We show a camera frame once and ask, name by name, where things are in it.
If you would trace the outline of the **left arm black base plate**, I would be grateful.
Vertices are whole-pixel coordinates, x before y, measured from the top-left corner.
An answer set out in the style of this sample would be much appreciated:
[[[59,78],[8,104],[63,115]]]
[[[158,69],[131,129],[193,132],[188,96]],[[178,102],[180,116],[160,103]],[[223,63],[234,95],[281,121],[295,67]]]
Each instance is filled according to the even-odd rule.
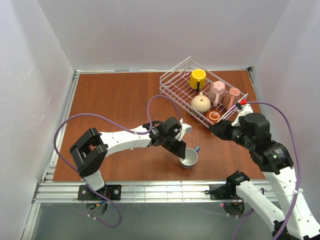
[[[118,201],[121,199],[122,186],[120,184],[108,184],[96,192],[110,200]],[[103,197],[90,190],[87,185],[80,185],[77,195],[78,201],[98,201],[103,199]]]

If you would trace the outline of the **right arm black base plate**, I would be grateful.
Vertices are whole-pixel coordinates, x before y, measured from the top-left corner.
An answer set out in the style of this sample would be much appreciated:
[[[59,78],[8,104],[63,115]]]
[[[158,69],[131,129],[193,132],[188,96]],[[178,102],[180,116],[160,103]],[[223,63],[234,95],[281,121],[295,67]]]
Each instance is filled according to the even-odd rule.
[[[235,200],[238,195],[228,183],[210,184],[209,189],[205,190],[206,195],[210,195],[211,200]]]

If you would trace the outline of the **beige round ceramic mug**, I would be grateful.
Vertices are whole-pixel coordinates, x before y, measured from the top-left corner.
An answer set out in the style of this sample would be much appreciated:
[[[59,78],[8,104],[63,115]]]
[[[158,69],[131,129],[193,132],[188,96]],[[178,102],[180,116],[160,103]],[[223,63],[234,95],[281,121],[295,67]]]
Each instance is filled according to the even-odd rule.
[[[192,99],[191,107],[197,116],[200,114],[204,115],[210,110],[211,102],[210,99],[200,91],[199,94]]]

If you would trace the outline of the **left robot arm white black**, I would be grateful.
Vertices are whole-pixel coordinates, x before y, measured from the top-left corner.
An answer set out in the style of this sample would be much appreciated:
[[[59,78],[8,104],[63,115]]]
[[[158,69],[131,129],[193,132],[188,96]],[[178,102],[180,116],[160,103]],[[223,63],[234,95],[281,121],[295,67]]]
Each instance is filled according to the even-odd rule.
[[[130,130],[99,132],[88,129],[69,149],[78,175],[85,181],[89,191],[100,193],[106,187],[100,167],[104,159],[112,154],[161,146],[175,156],[186,156],[185,134],[192,126],[170,117],[166,121],[155,120]]]

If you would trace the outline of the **white faceted mug pink handle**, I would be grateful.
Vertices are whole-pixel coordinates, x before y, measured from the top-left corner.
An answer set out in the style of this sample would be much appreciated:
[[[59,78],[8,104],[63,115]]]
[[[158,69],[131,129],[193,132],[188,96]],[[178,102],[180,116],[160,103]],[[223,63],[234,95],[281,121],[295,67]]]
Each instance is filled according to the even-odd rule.
[[[225,94],[225,90],[226,90],[226,86],[225,86],[225,83],[222,81],[219,81],[219,80],[215,81],[211,85],[208,93],[208,98],[214,107],[217,107],[221,103],[223,96]]]

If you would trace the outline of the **pink floral mug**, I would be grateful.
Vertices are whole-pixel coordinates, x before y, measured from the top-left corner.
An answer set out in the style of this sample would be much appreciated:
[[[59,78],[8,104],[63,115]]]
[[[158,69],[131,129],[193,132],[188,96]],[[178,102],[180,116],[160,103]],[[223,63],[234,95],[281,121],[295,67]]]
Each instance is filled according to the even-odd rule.
[[[229,110],[240,99],[240,90],[235,87],[231,87],[229,91],[224,95],[222,99],[222,105]]]

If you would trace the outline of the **dark brown glazed mug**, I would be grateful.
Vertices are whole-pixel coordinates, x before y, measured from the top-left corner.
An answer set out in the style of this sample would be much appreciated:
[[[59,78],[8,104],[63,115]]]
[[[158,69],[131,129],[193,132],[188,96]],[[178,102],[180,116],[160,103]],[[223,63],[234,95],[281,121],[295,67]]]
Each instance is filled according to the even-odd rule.
[[[206,113],[205,117],[206,117],[206,121],[208,122],[209,125],[216,124],[219,121],[219,119],[221,118],[220,114],[214,110],[208,111]]]

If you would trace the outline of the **yellow enamel mug black handle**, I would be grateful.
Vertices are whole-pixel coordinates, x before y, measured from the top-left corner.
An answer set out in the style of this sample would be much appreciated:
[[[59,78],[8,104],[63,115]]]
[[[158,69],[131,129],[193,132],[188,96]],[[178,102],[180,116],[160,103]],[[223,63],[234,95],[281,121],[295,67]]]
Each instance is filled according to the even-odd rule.
[[[206,78],[207,74],[203,69],[194,69],[189,78],[189,86],[199,92],[204,87]]]

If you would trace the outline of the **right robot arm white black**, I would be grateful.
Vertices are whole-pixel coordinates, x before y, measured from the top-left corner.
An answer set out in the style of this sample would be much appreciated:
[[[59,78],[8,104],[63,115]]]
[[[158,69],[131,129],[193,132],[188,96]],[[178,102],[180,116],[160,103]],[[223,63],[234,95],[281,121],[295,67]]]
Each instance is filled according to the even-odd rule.
[[[294,240],[320,238],[320,224],[302,192],[296,189],[298,179],[293,160],[283,144],[272,140],[270,123],[263,114],[240,116],[238,124],[221,120],[209,130],[221,140],[233,141],[246,148],[268,180],[279,206],[270,202],[242,172],[230,175],[227,184],[264,220],[273,237]]]

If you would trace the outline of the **white mug blue handle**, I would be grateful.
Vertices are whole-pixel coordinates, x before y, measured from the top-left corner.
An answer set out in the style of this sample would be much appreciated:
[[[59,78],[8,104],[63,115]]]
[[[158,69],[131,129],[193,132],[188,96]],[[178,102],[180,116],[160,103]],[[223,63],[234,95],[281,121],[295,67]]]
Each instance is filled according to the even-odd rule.
[[[186,170],[191,169],[195,166],[198,161],[198,152],[200,151],[200,147],[196,148],[186,148],[185,149],[185,158],[180,158],[179,163],[180,166]]]

